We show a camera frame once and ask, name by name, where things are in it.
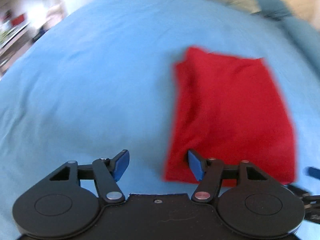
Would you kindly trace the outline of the red cloth garment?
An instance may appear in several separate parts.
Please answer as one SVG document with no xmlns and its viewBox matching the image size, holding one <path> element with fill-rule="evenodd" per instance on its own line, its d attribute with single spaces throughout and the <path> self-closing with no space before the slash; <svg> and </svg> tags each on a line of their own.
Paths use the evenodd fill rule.
<svg viewBox="0 0 320 240">
<path fill-rule="evenodd" d="M 177 99 L 164 179 L 195 183 L 188 150 L 228 165 L 243 160 L 282 184 L 296 178 L 295 130 L 263 59 L 189 47 L 174 66 Z"/>
</svg>

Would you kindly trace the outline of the red storage box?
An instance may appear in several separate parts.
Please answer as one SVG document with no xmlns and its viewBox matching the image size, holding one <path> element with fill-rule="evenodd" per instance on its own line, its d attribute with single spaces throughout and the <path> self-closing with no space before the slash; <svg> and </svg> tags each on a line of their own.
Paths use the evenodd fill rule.
<svg viewBox="0 0 320 240">
<path fill-rule="evenodd" d="M 11 21 L 11 25 L 13 27 L 18 26 L 22 23 L 25 22 L 25 14 L 20 14 L 19 16 L 17 16 L 16 18 L 13 18 Z"/>
</svg>

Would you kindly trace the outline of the blue bed sheet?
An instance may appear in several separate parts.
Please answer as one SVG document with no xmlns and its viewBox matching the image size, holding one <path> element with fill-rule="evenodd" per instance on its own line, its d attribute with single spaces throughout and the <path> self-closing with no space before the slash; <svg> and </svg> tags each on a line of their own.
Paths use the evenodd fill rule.
<svg viewBox="0 0 320 240">
<path fill-rule="evenodd" d="M 95 0 L 43 35 L 1 79 L 1 239 L 15 200 L 69 160 L 130 152 L 125 195 L 192 193 L 163 180 L 172 66 L 189 46 L 264 58 L 295 123 L 297 184 L 319 167 L 319 78 L 279 22 L 210 0 Z"/>
</svg>

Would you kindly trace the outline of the dark blue rolled blanket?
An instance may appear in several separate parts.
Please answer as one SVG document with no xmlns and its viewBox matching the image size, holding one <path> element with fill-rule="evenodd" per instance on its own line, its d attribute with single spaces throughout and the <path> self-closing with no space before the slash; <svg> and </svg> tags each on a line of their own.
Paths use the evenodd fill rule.
<svg viewBox="0 0 320 240">
<path fill-rule="evenodd" d="M 319 32 L 305 20 L 296 18 L 282 0 L 257 0 L 266 18 L 279 21 L 289 39 L 319 75 Z"/>
</svg>

